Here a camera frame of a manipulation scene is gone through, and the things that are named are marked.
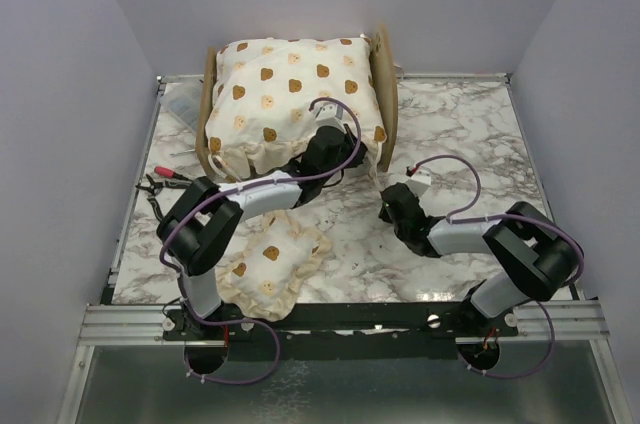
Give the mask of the small bear print pillow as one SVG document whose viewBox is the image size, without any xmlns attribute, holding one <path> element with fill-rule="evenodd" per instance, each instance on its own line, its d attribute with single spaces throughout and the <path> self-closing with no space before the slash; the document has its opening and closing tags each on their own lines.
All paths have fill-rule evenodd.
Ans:
<svg viewBox="0 0 640 424">
<path fill-rule="evenodd" d="M 216 273 L 218 293 L 245 317 L 280 321 L 331 249 L 331 241 L 317 228 L 303 226 L 285 211 L 266 213 L 261 231 Z"/>
</svg>

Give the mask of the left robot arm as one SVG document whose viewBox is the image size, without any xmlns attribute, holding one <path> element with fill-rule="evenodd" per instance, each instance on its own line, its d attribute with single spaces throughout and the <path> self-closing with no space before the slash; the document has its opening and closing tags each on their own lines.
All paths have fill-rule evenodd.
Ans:
<svg viewBox="0 0 640 424">
<path fill-rule="evenodd" d="M 186 326 L 206 339 L 220 329 L 222 304 L 214 267 L 242 222 L 304 206 L 318 197 L 337 173 L 360 165 L 367 152 L 360 129 L 322 126 L 307 149 L 280 169 L 236 184 L 208 177 L 192 181 L 160 221 L 160 262 L 178 275 Z"/>
</svg>

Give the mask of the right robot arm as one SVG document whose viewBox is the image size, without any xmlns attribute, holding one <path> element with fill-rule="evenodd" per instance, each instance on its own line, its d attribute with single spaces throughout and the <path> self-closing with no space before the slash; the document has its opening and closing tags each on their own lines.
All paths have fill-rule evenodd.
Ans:
<svg viewBox="0 0 640 424">
<path fill-rule="evenodd" d="M 506 213 L 447 221 L 425 213 L 405 183 L 381 193 L 379 218 L 414 254 L 441 258 L 486 254 L 501 271 L 468 291 L 454 311 L 467 333 L 481 335 L 496 317 L 523 303 L 547 302 L 584 268 L 580 246 L 531 204 L 518 201 Z"/>
</svg>

